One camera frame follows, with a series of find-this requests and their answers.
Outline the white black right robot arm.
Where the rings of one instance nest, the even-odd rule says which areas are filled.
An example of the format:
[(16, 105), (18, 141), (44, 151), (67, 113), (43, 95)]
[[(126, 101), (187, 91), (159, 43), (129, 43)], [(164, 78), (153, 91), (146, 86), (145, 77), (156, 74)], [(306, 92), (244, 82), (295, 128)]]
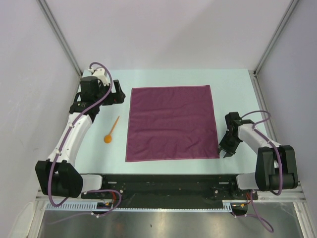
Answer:
[(259, 122), (245, 119), (250, 113), (240, 116), (230, 112), (225, 116), (227, 130), (219, 143), (218, 151), (232, 157), (240, 143), (246, 143), (257, 155), (255, 172), (239, 174), (236, 182), (229, 185), (229, 195), (240, 199), (247, 190), (269, 191), (279, 196), (284, 189), (298, 187), (295, 150), (290, 145), (281, 145), (264, 135), (257, 125), (270, 119), (270, 113)]

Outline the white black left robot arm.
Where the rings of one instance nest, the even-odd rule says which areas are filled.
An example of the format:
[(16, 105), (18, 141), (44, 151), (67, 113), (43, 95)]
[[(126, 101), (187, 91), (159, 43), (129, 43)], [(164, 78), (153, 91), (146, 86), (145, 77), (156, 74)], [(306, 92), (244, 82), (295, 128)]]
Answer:
[(112, 86), (114, 92), (96, 76), (81, 78), (80, 89), (70, 107), (68, 122), (58, 144), (45, 161), (38, 161), (35, 165), (43, 194), (67, 198), (77, 198), (88, 191), (98, 198), (109, 194), (109, 185), (102, 181), (101, 175), (82, 175), (74, 166), (84, 136), (100, 107), (124, 102), (125, 94), (119, 80), (114, 80)]

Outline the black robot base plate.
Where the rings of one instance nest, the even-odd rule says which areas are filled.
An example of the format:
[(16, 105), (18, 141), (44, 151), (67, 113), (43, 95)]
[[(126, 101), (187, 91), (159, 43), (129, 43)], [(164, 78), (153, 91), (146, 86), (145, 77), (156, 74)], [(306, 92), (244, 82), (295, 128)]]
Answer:
[(103, 175), (99, 192), (83, 199), (111, 199), (108, 190), (120, 194), (124, 206), (166, 204), (169, 208), (206, 208), (214, 201), (246, 201), (251, 191), (237, 187), (236, 175)]

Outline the purple satin napkin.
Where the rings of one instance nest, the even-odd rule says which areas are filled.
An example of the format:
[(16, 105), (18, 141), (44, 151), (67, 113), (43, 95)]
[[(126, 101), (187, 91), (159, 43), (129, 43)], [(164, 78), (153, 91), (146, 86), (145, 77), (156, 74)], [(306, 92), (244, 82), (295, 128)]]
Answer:
[(127, 162), (218, 158), (210, 86), (132, 89)]

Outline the orange plastic spoon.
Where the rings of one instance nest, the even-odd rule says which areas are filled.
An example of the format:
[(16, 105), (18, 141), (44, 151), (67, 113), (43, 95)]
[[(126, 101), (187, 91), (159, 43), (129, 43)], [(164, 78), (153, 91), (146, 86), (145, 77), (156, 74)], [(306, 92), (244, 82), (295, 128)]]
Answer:
[(111, 128), (111, 130), (110, 130), (109, 133), (104, 137), (104, 143), (109, 144), (109, 143), (112, 142), (112, 134), (113, 134), (113, 131), (115, 130), (115, 127), (116, 127), (116, 125), (117, 125), (117, 123), (118, 123), (118, 121), (119, 121), (119, 118), (120, 118), (120, 116), (118, 116), (118, 117), (116, 118), (116, 120), (115, 120), (115, 122), (114, 122), (114, 124), (113, 124), (113, 126), (112, 126), (112, 128)]

